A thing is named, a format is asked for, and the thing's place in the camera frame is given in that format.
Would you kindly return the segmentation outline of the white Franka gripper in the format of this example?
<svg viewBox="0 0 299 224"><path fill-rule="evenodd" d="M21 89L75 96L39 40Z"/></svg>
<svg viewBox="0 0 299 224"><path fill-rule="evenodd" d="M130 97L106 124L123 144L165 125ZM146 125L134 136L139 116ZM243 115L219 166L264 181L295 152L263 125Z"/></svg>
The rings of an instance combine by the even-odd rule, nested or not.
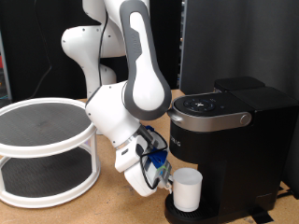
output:
<svg viewBox="0 0 299 224"><path fill-rule="evenodd" d="M171 183L174 182L174 178L170 175L171 169L169 161L165 161L161 167L156 168L154 163L146 158L127 169L124 176L139 195L148 197L157 188L172 191Z"/></svg>

